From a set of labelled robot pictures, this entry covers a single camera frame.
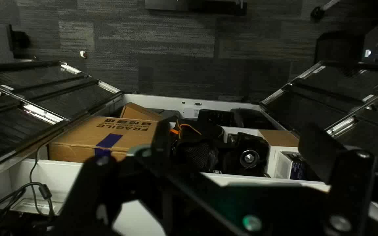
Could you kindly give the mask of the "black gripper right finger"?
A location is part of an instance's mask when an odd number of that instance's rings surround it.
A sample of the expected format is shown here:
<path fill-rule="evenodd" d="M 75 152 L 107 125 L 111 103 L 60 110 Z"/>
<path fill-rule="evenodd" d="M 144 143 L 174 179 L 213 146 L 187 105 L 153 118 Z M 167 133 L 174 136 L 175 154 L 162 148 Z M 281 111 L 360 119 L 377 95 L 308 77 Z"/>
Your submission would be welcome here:
<path fill-rule="evenodd" d="M 317 124 L 301 135 L 300 152 L 315 175 L 330 184 L 325 220 L 333 236 L 363 236 L 376 178 L 377 158 L 347 148 Z"/>

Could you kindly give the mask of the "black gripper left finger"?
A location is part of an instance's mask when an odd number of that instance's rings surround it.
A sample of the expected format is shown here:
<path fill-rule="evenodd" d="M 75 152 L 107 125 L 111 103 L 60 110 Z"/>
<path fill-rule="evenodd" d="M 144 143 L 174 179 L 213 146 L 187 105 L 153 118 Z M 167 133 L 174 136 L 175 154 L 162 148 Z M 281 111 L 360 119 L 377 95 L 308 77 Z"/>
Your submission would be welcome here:
<path fill-rule="evenodd" d="M 69 192 L 50 236 L 123 236 L 113 228 L 123 204 L 140 200 L 150 211 L 161 208 L 161 191 L 136 158 L 91 157 Z"/>

